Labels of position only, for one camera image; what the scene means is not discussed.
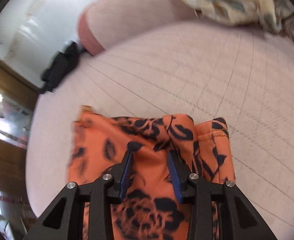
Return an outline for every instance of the metal bolt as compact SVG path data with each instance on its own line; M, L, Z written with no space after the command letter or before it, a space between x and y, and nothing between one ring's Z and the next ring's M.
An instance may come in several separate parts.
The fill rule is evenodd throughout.
M112 178L112 175L111 174L105 174L103 175L103 179L104 180L110 180Z
M67 188L69 188L69 189L72 189L72 188L74 188L74 187L76 187L76 183L74 183L74 182L69 182L69 183L67 184Z
M231 181L231 180L228 180L228 181L226 181L226 186L227 187L234 187L235 183L233 181Z
M198 174L196 174L196 173L191 173L191 174L189 174L189 178L190 178L190 179L198 179L199 176L198 176Z

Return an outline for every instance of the sofa armrest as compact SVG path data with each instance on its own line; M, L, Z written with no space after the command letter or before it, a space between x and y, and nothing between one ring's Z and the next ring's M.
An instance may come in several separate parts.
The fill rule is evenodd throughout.
M125 39L176 21L196 18L180 0L100 0L79 18L79 38L93 56Z

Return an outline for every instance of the beige upholstery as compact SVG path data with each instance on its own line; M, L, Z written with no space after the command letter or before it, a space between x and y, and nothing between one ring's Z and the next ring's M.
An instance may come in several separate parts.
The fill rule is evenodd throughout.
M40 215L67 183L80 105L106 116L226 118L236 183L279 240L294 238L294 44L250 28L181 22L83 56L40 96L26 165Z
M152 28L186 19L196 15L180 0L101 0L85 9L78 31L84 47L96 55L101 46L108 49Z

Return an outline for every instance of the patterned cloth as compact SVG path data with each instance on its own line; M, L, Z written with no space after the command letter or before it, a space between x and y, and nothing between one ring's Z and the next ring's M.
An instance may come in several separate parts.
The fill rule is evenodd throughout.
M216 22L235 26L249 23L260 23L272 33L282 29L282 19L294 12L289 0L182 0L196 10L196 14L204 15Z
M84 107L74 124L74 150L69 181L85 184L122 161L126 150L134 153L127 197L112 205L115 240L187 238L190 205L177 203L167 168L167 152L174 149L208 181L235 180L229 135L223 118L194 125L185 114L162 118L106 118ZM89 205L85 205L84 239L88 238ZM212 203L213 238L218 235L217 211Z

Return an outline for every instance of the orange garment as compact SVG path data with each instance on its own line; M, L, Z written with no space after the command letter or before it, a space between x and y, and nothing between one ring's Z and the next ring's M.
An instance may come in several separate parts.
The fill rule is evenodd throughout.
M68 180L81 184L95 181L126 150L134 152L133 172L127 197L112 205L115 240L187 238L190 205L178 204L167 168L167 153L176 150L190 170L215 183L235 181L229 136L223 118L195 125L186 114L162 118L106 118L84 107L74 123L74 149ZM84 239L88 235L85 206ZM212 203L213 239L217 238L217 211Z

